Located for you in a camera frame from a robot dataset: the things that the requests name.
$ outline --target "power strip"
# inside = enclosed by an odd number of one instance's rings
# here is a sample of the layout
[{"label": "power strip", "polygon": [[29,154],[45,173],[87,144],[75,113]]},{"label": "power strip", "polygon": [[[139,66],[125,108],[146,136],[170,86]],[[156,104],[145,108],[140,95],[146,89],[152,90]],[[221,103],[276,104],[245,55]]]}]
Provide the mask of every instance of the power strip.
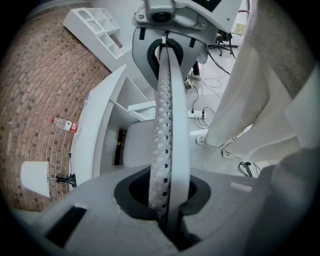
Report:
[{"label": "power strip", "polygon": [[[204,119],[206,119],[206,117],[207,117],[207,113],[204,112]],[[202,111],[197,110],[197,111],[194,111],[194,113],[191,113],[191,110],[189,110],[188,111],[188,118],[194,118],[194,119],[201,118],[202,119]]]}]

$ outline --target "person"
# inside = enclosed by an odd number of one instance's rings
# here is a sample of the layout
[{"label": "person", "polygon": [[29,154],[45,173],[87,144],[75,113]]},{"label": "person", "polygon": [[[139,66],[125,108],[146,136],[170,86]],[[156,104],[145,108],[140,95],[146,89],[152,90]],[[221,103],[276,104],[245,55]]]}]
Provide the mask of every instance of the person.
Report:
[{"label": "person", "polygon": [[[274,0],[254,0],[245,36],[206,136],[227,158],[279,160],[300,149],[285,110],[315,68],[302,33]],[[250,130],[231,143],[247,127]]]},{"label": "person", "polygon": [[201,80],[199,64],[198,64],[197,60],[195,61],[194,65],[192,66],[191,73],[188,74],[188,76],[185,78],[185,80],[183,82],[186,89],[191,89],[190,80],[192,80],[192,79],[197,80],[197,81]]}]

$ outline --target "bottle label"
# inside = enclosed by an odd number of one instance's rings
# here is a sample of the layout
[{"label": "bottle label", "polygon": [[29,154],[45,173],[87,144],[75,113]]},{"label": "bottle label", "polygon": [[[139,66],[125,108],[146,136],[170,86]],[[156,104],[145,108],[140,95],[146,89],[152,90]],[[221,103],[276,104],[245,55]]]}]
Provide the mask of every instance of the bottle label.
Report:
[{"label": "bottle label", "polygon": [[74,122],[70,122],[70,121],[67,121],[65,126],[64,126],[64,129],[66,131],[70,131],[70,132],[76,132],[77,129],[78,129],[78,125]]}]

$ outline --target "white lampshade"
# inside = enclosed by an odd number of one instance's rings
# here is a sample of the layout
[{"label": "white lampshade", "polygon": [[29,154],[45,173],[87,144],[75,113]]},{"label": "white lampshade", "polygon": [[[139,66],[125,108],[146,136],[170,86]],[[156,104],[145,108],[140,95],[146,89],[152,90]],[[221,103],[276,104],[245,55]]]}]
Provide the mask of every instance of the white lampshade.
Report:
[{"label": "white lampshade", "polygon": [[21,183],[38,194],[49,197],[49,162],[24,161],[21,167]]}]

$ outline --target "red label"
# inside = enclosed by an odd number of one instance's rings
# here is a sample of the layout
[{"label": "red label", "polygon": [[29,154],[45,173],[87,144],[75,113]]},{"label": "red label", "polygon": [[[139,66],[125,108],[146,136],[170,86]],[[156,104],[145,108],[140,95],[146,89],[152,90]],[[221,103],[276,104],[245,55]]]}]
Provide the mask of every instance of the red label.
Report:
[{"label": "red label", "polygon": [[78,125],[73,122],[69,131],[75,133],[77,132],[77,130],[78,130]]}]

